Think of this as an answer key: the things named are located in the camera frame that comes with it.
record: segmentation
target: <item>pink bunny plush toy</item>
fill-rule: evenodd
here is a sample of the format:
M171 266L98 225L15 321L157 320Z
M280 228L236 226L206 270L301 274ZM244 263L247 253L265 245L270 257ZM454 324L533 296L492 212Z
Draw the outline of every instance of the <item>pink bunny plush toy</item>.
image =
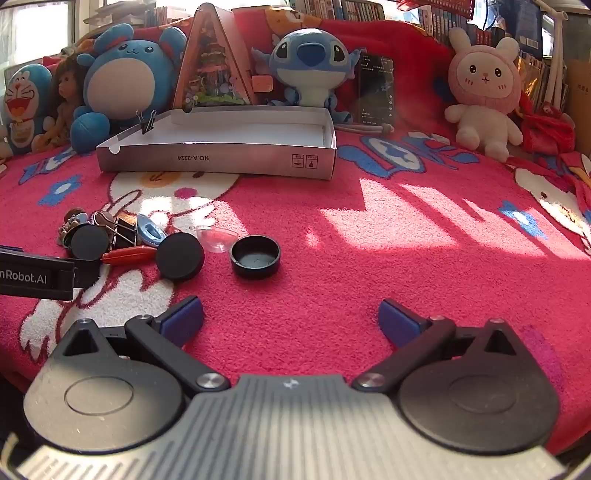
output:
M507 140L513 145L523 142L521 131L507 116L521 96L521 79L513 64L519 44L505 37L496 48L472 47L461 28L452 28L449 40L456 55L448 81L460 105L446 108L445 118L458 124L456 142L468 150L482 147L487 157L505 162Z

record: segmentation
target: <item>smartphone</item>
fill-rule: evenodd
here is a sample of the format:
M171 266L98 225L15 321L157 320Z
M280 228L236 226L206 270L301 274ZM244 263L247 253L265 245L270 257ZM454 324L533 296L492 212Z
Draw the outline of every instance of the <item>smartphone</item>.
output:
M394 62L362 53L358 63L358 122L365 125L394 121Z

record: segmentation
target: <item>plush toy eye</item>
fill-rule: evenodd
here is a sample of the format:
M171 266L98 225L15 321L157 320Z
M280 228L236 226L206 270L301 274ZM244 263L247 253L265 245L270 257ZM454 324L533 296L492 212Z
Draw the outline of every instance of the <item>plush toy eye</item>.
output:
M333 47L333 57L335 61L343 61L345 59L345 52L338 45Z
M287 42L284 42L279 46L275 55L277 55L278 59L286 59L287 58Z

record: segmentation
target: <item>cardboard box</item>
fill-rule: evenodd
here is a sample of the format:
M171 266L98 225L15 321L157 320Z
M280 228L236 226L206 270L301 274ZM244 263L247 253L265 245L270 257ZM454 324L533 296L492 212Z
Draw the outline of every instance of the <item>cardboard box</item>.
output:
M567 63L566 83L569 94L564 111L574 121L575 149L591 154L591 63L570 60Z
M172 110L96 148L102 171L205 171L330 180L335 126L325 108L199 107Z

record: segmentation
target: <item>blue plush toy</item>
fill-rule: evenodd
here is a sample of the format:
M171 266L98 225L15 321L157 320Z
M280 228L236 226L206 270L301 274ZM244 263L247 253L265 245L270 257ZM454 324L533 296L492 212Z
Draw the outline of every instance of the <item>blue plush toy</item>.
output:
M53 127L55 120L46 117L51 92L51 72L43 65L26 65L17 70L6 86L4 102L10 118L0 126L0 158L10 158L31 151L37 135Z
M174 93L177 67L187 37L176 27L165 28L158 43L133 40L134 29L119 24L96 39L97 58L78 55L80 65L90 67L84 81L84 103L74 111L70 130L72 148L86 153L109 138L111 127L129 128L137 113L149 118L163 111Z
M351 53L343 43L323 30L304 28L288 33L271 54L255 48L257 73L271 74L289 88L285 89L287 105L325 107L335 123L352 120L349 112L336 112L333 90L355 77L355 66L361 50ZM285 103L272 101L274 105Z

